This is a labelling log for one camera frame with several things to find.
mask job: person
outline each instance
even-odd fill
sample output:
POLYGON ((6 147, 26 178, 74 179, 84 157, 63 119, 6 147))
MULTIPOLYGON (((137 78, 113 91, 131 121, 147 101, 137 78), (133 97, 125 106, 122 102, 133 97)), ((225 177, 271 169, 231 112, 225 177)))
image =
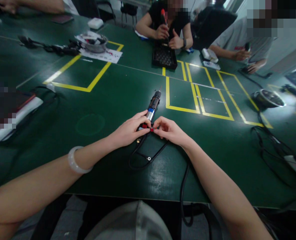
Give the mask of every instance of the person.
POLYGON ((209 47, 218 57, 244 61, 250 64, 248 73, 255 73, 267 63, 273 37, 255 37, 247 34, 247 17, 241 18, 230 25, 209 47), (245 50, 250 43, 251 51, 245 50))
MULTIPOLYGON (((131 144, 150 129, 136 131, 150 121, 137 113, 106 138, 40 166, 0 187, 0 239, 10 239, 22 221, 63 194, 101 158, 131 144)), ((179 145, 189 156, 210 201, 223 217, 233 239, 272 239, 253 207, 229 176, 172 120, 159 117, 154 133, 179 145)), ((171 239, 160 216, 142 201, 109 213, 85 240, 171 239)))
POLYGON ((207 0, 206 2, 201 3, 199 7, 193 11, 193 15, 195 16, 194 22, 203 22, 213 9, 224 10, 223 5, 225 2, 226 0, 216 0, 214 4, 210 4, 210 1, 207 0))
POLYGON ((16 14, 19 7, 28 7, 45 13, 69 12, 79 15, 72 0, 0 0, 0 9, 4 12, 16 14))
POLYGON ((153 39, 169 39, 172 49, 189 49, 193 45, 189 13, 182 8, 182 0, 160 0, 151 5, 148 13, 137 23, 138 33, 153 39), (161 21, 161 10, 166 11, 167 24, 161 21))

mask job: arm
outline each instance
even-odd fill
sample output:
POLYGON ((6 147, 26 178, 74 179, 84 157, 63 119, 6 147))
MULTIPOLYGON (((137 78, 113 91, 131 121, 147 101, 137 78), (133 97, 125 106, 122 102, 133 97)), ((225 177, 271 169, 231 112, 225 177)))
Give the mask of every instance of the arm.
POLYGON ((136 30, 138 33, 153 39, 166 39, 169 37, 168 27, 164 24, 160 25, 157 30, 150 28, 152 24, 152 18, 149 13, 146 13, 144 17, 137 23, 136 30))
MULTIPOLYGON (((124 122, 108 137, 75 152, 75 161, 89 169, 111 151, 129 145, 149 132, 136 132, 137 127, 150 121, 147 110, 124 122)), ((0 187, 0 239, 10 239, 20 222, 37 213, 63 194, 82 174, 73 171, 67 155, 40 166, 0 187)))
POLYGON ((257 61, 255 64, 252 64, 248 67, 248 73, 252 74, 258 71, 260 68, 262 68, 267 63, 266 59, 261 59, 260 61, 257 61))
POLYGON ((240 188, 174 121, 160 117, 153 127, 159 127, 154 133, 185 150, 233 239, 272 239, 240 188))
MULTIPOLYGON (((174 37, 169 41, 169 47, 172 49, 180 49, 183 47, 183 39, 179 37, 179 35, 175 32, 175 30, 172 30, 174 37)), ((186 24, 183 28, 183 37, 186 40, 186 46, 184 49, 189 49, 193 45, 193 38, 191 33, 191 26, 190 23, 186 24)))
POLYGON ((46 13, 64 13, 63 0, 0 0, 1 10, 12 14, 16 13, 19 6, 32 8, 46 13))
POLYGON ((211 45, 209 49, 214 51, 217 57, 233 59, 235 61, 243 61, 251 56, 251 52, 248 52, 246 50, 240 50, 238 52, 235 52, 235 51, 225 50, 216 45, 211 45))

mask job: metal bowl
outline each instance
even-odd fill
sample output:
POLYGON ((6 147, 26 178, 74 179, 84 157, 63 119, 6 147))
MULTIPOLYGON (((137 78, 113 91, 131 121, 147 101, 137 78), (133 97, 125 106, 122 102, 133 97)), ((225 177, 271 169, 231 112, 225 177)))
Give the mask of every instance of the metal bowl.
POLYGON ((107 43, 108 43, 108 39, 104 36, 101 35, 102 39, 105 41, 102 44, 89 44, 89 43, 84 43, 85 48, 87 50, 89 50, 90 52, 94 52, 94 53, 102 53, 105 52, 107 49, 107 43))
POLYGON ((286 104, 276 92, 261 89, 253 93, 253 99, 266 108, 284 107, 286 104))

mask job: green workbench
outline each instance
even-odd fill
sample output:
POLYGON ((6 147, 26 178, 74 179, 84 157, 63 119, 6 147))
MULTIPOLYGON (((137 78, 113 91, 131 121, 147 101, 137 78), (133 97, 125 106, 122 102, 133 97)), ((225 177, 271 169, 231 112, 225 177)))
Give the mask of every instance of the green workbench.
MULTIPOLYGON (((250 132, 258 124, 257 111, 248 98, 258 88, 237 72, 241 64, 221 59, 221 71, 217 72, 202 67, 198 51, 181 52, 177 69, 163 70, 151 65, 152 41, 141 41, 133 31, 109 24, 100 33, 111 41, 109 48, 123 52, 118 64, 60 57, 41 48, 27 49, 18 42, 17 36, 24 35, 65 45, 88 30, 87 21, 75 16, 74 21, 58 25, 46 15, 1 18, 0 81, 20 91, 52 82, 60 101, 40 109, 16 137, 0 146, 0 185, 67 154, 74 146, 107 136, 145 110, 161 87, 155 119, 164 116, 174 120, 236 182, 253 206, 279 208, 296 199, 296 188, 284 185, 260 158, 257 138, 250 132)), ((278 74, 268 80, 253 79, 273 90, 288 82, 278 74)), ((287 106, 265 111, 266 124, 296 152, 296 97, 281 96, 287 106)), ((151 135, 141 152, 152 156, 163 143, 151 135)), ((67 192, 178 201, 188 163, 184 152, 169 144, 152 165, 136 172, 128 167, 134 146, 104 157, 67 192)), ((140 156, 135 158, 145 163, 140 156)), ((286 164, 269 161, 296 187, 296 174, 286 164)), ((188 175, 184 200, 209 202, 194 170, 188 175)))

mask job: small white container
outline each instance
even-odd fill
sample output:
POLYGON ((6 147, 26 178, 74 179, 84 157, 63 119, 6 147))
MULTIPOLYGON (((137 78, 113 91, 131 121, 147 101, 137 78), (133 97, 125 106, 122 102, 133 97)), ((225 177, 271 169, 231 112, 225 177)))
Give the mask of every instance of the small white container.
POLYGON ((88 26, 93 29, 99 29, 104 24, 100 18, 93 18, 88 22, 88 26))

